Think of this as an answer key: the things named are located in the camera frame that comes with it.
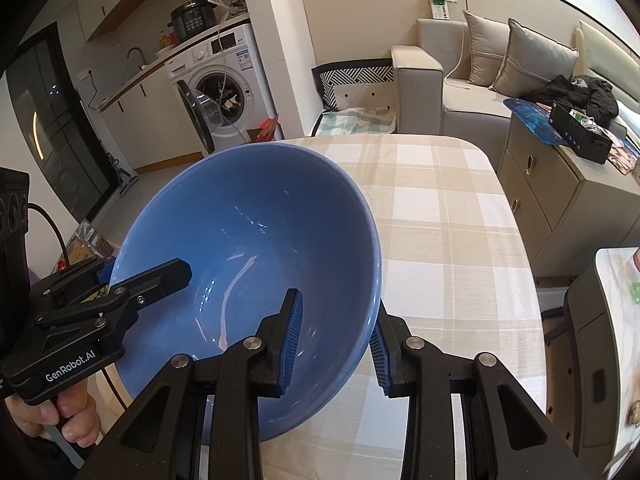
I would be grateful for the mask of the person's left hand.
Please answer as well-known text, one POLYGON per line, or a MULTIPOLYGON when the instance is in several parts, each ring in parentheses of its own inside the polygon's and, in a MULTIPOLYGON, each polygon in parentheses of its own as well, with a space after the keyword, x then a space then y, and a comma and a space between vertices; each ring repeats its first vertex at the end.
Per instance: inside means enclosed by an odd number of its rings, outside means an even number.
POLYGON ((4 400, 16 426, 29 437, 50 440, 45 426, 58 426, 64 420, 61 432, 64 439, 88 448, 98 440, 101 421, 96 411, 96 401, 88 393, 88 382, 83 380, 61 392, 55 401, 47 400, 39 405, 26 404, 17 394, 4 400))

